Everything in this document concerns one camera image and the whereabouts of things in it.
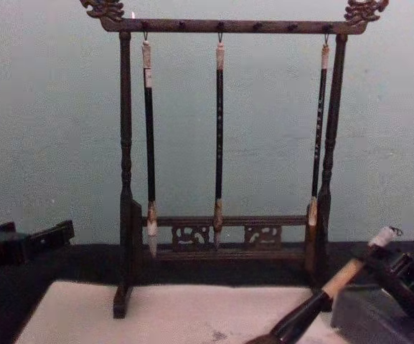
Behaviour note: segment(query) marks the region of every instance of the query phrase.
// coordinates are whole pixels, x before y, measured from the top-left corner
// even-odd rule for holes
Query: brush handle
[[[323,290],[319,290],[314,296],[280,320],[270,333],[276,336],[281,343],[296,343],[329,300],[329,295]]]
[[[216,188],[215,198],[222,197],[222,115],[223,115],[223,71],[224,44],[219,43],[216,49]]]
[[[321,51],[321,72],[319,101],[316,111],[316,133],[314,150],[314,171],[312,176],[312,197],[316,197],[319,185],[320,153],[321,153],[321,134],[323,132],[324,99],[326,94],[326,71],[328,68],[329,47],[323,46]]]
[[[156,183],[154,172],[154,119],[152,108],[152,69],[151,46],[143,42],[143,77],[144,77],[144,107],[146,113],[146,152],[148,158],[148,200],[156,200]]]
[[[384,247],[397,236],[397,229],[384,227],[379,234],[369,242],[368,246],[374,250],[375,246]],[[333,278],[327,282],[321,290],[299,305],[271,330],[270,334],[280,343],[296,343],[306,332],[317,315],[323,309],[326,302],[330,301],[337,293],[355,277],[363,268],[363,263],[358,259],[348,262]]]

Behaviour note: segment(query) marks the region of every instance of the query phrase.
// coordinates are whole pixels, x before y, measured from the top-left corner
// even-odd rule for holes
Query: wooden foot
[[[113,317],[114,319],[123,319],[126,317],[128,299],[133,288],[119,284],[113,301]]]

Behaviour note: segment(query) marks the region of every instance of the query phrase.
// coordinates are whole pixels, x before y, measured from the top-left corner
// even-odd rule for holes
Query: wooden post
[[[114,318],[126,316],[127,300],[131,294],[130,252],[132,237],[132,190],[131,190],[131,76],[130,76],[130,39],[128,32],[120,32],[121,41],[121,150],[122,150],[122,191],[121,191],[121,283],[114,297]]]
[[[328,237],[329,212],[331,209],[331,175],[333,168],[334,146],[336,145],[337,124],[339,122],[339,106],[341,103],[342,77],[344,74],[345,47],[347,35],[336,36],[336,56],[334,58],[331,97],[329,100],[328,121],[326,123],[325,153],[321,188],[318,196],[318,219],[316,234],[316,274],[320,283],[324,282],[327,271],[326,242]]]

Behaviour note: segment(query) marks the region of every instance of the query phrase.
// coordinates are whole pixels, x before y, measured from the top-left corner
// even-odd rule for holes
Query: gray painted wall
[[[124,4],[138,17],[342,20],[346,1]],[[146,211],[142,39],[132,40],[132,186]],[[149,40],[159,214],[211,214],[217,37]],[[303,213],[322,37],[224,40],[225,213]],[[71,218],[76,242],[118,242],[118,61],[117,35],[79,0],[0,1],[0,222],[33,232]],[[366,34],[351,37],[345,67],[329,238],[365,240],[394,224],[414,239],[414,1],[391,1]]]

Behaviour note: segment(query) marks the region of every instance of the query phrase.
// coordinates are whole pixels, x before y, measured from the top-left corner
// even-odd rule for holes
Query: black brush handle
[[[144,108],[146,111],[146,150],[148,157],[148,200],[156,200],[156,176],[154,172],[154,119],[150,68],[144,69]]]
[[[318,291],[280,320],[270,333],[281,343],[296,343],[329,301],[328,294],[323,290]]]
[[[216,71],[216,199],[222,197],[222,76],[223,71]]]
[[[319,185],[321,134],[323,131],[324,98],[326,93],[326,69],[321,69],[318,110],[316,114],[316,134],[314,150],[314,174],[312,178],[312,196],[316,197]]]

